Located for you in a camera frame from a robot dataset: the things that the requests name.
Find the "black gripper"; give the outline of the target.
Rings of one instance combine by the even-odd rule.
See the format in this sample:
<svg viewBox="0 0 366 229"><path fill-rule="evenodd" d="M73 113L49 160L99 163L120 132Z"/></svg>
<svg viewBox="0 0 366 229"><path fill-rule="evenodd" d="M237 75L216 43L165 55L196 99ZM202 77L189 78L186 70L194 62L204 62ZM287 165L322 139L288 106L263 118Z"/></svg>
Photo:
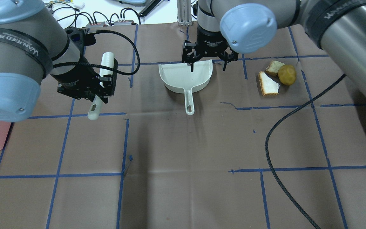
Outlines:
<svg viewBox="0 0 366 229"><path fill-rule="evenodd" d="M103 103L108 103L108 98L113 96L113 75L98 76L90 66L70 66L70 71L61 74L51 72L51 76L58 81L58 93L76 100L93 102L96 95Z"/></svg>
<svg viewBox="0 0 366 229"><path fill-rule="evenodd" d="M183 42L182 49L182 63L190 66L190 71L194 71L194 63L201 58L220 58L224 61L222 71L226 70L228 63L237 61L239 54L232 48L228 53L227 40L219 31L208 31L202 27L197 28L197 41L192 43L190 41Z"/></svg>

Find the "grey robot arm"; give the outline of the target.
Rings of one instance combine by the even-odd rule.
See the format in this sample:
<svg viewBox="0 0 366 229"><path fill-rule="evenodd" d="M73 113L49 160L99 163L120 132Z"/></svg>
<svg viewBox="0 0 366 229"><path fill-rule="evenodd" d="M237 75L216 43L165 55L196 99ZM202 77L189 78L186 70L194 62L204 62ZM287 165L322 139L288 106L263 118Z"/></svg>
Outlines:
<svg viewBox="0 0 366 229"><path fill-rule="evenodd" d="M366 97L366 0L198 0L197 41L181 62L237 61L266 46L277 30L299 27Z"/></svg>
<svg viewBox="0 0 366 229"><path fill-rule="evenodd" d="M41 0L0 0L0 121L29 118L48 75L68 97L103 103L116 74L100 77L83 55L95 42L84 30L63 29Z"/></svg>

